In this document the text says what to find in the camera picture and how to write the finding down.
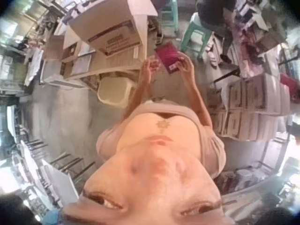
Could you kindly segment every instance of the person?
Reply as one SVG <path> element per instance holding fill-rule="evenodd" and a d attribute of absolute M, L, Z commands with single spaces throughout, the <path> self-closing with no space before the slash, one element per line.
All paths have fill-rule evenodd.
<path fill-rule="evenodd" d="M 233 41 L 231 28 L 235 4 L 236 0 L 197 0 L 196 5 L 201 25 L 224 38 L 220 58 L 226 63 L 231 63 L 227 53 Z"/>
<path fill-rule="evenodd" d="M 98 138 L 97 152 L 105 163 L 87 180 L 79 201 L 63 209 L 61 221 L 232 224 L 213 182 L 225 166 L 224 145 L 212 130 L 193 63 L 179 54 L 177 66 L 192 109 L 165 99 L 142 104 L 160 68 L 158 60 L 147 59 L 124 117 Z"/>
<path fill-rule="evenodd" d="M 151 0 L 154 8 L 156 11 L 159 11 L 163 9 L 166 4 L 169 2 L 169 0 Z M 159 21 L 156 16 L 149 16 L 149 25 L 148 25 L 149 31 L 156 30 L 156 45 L 161 45 L 164 40 L 164 34 L 161 30 L 161 25 L 159 24 Z"/>

